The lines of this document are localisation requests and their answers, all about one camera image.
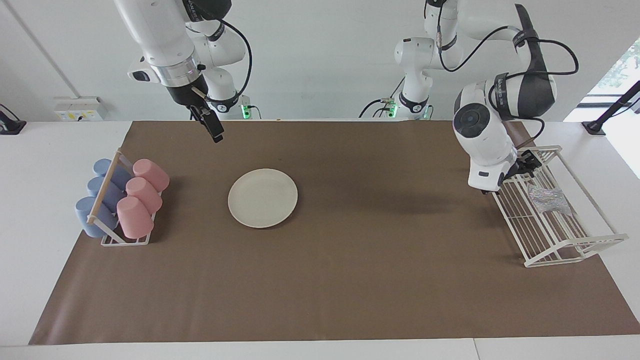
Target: white plate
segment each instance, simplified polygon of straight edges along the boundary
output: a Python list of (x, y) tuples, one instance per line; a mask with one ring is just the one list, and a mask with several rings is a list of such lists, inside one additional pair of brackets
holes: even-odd
[(240, 224), (264, 229), (278, 225), (298, 203), (296, 183), (285, 173), (263, 168), (240, 177), (229, 191), (231, 215)]

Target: table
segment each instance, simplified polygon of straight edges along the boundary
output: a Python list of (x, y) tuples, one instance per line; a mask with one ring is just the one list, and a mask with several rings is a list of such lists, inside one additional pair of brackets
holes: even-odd
[[(0, 152), (20, 156), (20, 162), (5, 163), (7, 170), (0, 173), (3, 201), (0, 216), (12, 218), (3, 223), (0, 237), (0, 345), (20, 346), (28, 342), (33, 327), (66, 262), (78, 232), (77, 220), (70, 211), (74, 199), (84, 195), (88, 180), (84, 171), (97, 158), (109, 156), (124, 139), (131, 124), (105, 123), (30, 123), (15, 138), (0, 139)], [(579, 124), (549, 123), (547, 131), (538, 141), (540, 145), (560, 144), (564, 156), (572, 164), (581, 180), (613, 222), (631, 236), (631, 240), (606, 252), (602, 257), (616, 284), (620, 287), (636, 317), (640, 313), (640, 286), (635, 274), (640, 264), (635, 260), (640, 235), (634, 211), (640, 200), (640, 181), (618, 156), (606, 138), (593, 138), (584, 133)], [(44, 183), (42, 174), (55, 180)], [(41, 205), (33, 210), (25, 198), (42, 197)], [(36, 219), (43, 218), (38, 225)], [(585, 356), (601, 358), (618, 351), (636, 354), (640, 348), (639, 336), (573, 338), (573, 339), (517, 339), (517, 340), (411, 340), (411, 341), (341, 341), (317, 343), (252, 343), (252, 344), (140, 344), (140, 345), (81, 345), (79, 347), (0, 348), (0, 357), (35, 358), (58, 354), (66, 358), (86, 357), (87, 352), (144, 352), (155, 358), (171, 358), (172, 352), (192, 356), (198, 354), (228, 354), (229, 358), (253, 358), (258, 355), (286, 353), (294, 357), (296, 349), (309, 354), (323, 348), (333, 357), (361, 357), (372, 354), (383, 358), (394, 354), (400, 358), (429, 358), (429, 355), (448, 354), (452, 359), (498, 359), (513, 355), (509, 347), (526, 348), (523, 356), (545, 357), (571, 354), (580, 349)], [(595, 350), (606, 349), (606, 353)], [(622, 355), (611, 356), (624, 358)]]

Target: cable connector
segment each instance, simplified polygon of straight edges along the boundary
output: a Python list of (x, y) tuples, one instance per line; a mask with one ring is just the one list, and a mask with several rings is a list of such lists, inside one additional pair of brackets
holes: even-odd
[(436, 32), (436, 46), (438, 47), (438, 52), (442, 53), (442, 28), (438, 25), (438, 30)]
[(247, 105), (246, 108), (247, 109), (256, 109), (256, 110), (258, 110), (258, 115), (260, 116), (260, 119), (262, 120), (262, 112), (260, 112), (260, 108), (259, 107), (257, 107), (256, 105)]

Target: plastic bag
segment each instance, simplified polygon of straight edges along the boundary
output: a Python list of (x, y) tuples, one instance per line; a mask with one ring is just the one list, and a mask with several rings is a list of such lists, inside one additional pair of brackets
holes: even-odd
[(569, 202), (561, 189), (549, 190), (530, 183), (527, 192), (529, 192), (529, 198), (538, 212), (558, 211), (565, 215), (572, 215)]

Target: white table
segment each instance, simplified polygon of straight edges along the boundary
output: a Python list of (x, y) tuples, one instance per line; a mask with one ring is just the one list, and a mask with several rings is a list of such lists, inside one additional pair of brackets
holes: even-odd
[[(20, 136), (0, 138), (0, 359), (637, 359), (640, 354), (640, 336), (26, 347), (80, 231), (73, 206), (86, 194), (93, 162), (110, 158), (130, 125), (30, 123)], [(531, 126), (534, 131), (537, 125)], [(537, 143), (562, 145), (614, 225), (630, 235), (602, 258), (638, 318), (640, 180), (606, 138), (587, 135), (579, 124), (549, 123)]]

